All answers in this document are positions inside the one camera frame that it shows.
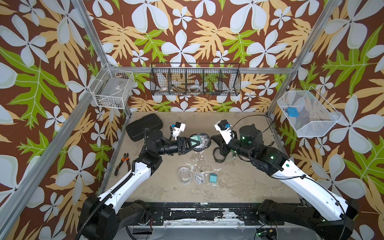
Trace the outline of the mint green charger plug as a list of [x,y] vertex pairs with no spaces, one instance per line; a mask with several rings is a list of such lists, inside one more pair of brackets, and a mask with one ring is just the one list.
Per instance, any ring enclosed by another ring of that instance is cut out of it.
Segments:
[[201,149],[204,147],[205,140],[200,135],[193,135],[190,137],[192,140],[192,147],[196,149]]

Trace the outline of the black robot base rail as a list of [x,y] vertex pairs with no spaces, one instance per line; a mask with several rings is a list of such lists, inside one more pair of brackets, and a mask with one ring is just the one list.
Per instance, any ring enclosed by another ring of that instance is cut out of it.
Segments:
[[276,227],[283,221],[261,222],[258,203],[124,203],[117,214],[118,229],[147,227]]

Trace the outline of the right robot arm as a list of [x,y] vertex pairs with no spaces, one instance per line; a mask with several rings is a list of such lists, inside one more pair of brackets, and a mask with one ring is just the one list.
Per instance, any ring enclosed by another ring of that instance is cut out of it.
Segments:
[[238,132],[222,120],[215,124],[219,135],[212,139],[220,154],[229,153],[249,159],[258,170],[279,180],[304,198],[307,207],[265,200],[257,209],[257,219],[264,225],[286,222],[313,230],[324,240],[347,240],[354,230],[359,203],[345,200],[306,175],[287,155],[264,144],[262,132],[255,125],[243,126]]

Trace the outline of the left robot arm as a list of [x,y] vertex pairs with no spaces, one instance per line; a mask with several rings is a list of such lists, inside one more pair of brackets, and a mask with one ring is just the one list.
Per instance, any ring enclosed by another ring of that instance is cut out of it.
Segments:
[[149,205],[137,200],[125,207],[128,197],[159,168],[163,155],[184,155],[201,152],[211,145],[207,134],[179,137],[174,141],[163,136],[160,130],[145,130],[145,143],[139,157],[132,162],[131,170],[117,184],[98,197],[89,197],[83,204],[76,239],[112,240],[119,230],[147,222]]

